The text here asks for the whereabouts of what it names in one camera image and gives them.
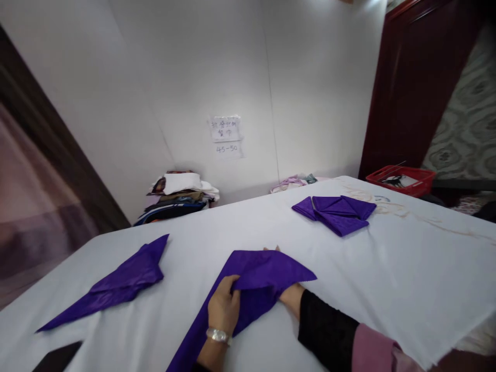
number 45-50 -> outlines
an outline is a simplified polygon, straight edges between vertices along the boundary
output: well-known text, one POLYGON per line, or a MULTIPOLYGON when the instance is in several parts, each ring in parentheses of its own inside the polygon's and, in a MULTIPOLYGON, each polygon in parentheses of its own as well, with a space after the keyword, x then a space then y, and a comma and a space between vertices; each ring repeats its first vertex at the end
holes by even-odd
POLYGON ((226 152, 226 151, 233 152, 233 151, 236 151, 237 149, 238 149, 238 146, 236 146, 236 145, 231 145, 229 147, 217 146, 217 152, 226 152))

wooden door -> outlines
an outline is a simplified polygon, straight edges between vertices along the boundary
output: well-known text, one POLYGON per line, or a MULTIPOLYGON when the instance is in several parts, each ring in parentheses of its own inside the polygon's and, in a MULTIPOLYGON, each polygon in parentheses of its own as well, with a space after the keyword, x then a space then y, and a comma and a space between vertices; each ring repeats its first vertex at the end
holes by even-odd
POLYGON ((470 0, 411 0, 386 15, 360 178, 422 165, 481 26, 470 0))

white tablecloth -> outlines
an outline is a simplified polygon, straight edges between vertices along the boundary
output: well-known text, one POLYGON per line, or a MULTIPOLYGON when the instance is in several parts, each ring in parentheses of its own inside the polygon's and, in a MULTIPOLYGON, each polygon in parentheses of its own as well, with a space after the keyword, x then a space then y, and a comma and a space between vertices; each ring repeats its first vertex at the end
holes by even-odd
MULTIPOLYGON (((0 370, 31 371, 47 352, 83 340, 69 372, 164 372, 230 253, 277 244, 315 272, 310 290, 396 339, 424 368, 496 311, 494 224, 338 177, 92 239, 0 313, 0 370), (342 194, 378 204, 370 226, 345 238, 290 208, 342 194), (34 334, 164 234, 162 282, 131 303, 34 334)), ((297 332, 278 303, 236 337, 226 370, 324 370, 297 332)))

black sleeve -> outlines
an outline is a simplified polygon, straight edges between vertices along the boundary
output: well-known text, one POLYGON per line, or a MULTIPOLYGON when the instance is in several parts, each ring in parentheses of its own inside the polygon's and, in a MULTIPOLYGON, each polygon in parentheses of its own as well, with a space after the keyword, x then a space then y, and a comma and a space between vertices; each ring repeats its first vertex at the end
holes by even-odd
POLYGON ((206 369, 199 363, 195 363, 193 368, 191 368, 191 372, 211 372, 209 369, 206 369))
POLYGON ((329 370, 351 372, 353 339, 359 323, 304 291, 298 341, 329 370))

white wall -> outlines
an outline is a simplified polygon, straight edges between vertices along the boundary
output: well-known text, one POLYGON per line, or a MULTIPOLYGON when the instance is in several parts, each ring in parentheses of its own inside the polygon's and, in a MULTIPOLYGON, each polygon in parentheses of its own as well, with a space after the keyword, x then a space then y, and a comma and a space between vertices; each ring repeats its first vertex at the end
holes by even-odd
POLYGON ((111 0, 178 169, 231 203, 278 183, 267 54, 258 1, 111 0), (241 116, 245 159, 218 161, 205 121, 241 116))
POLYGON ((358 176, 385 1, 262 3, 280 177, 358 176))
POLYGON ((173 163, 201 173, 224 203, 294 173, 358 173, 385 0, 0 4, 7 33, 130 220, 173 163), (231 114, 242 117, 246 158, 218 161, 205 120, 231 114))
POLYGON ((9 0, 0 22, 69 130, 134 221, 174 168, 106 0, 9 0))

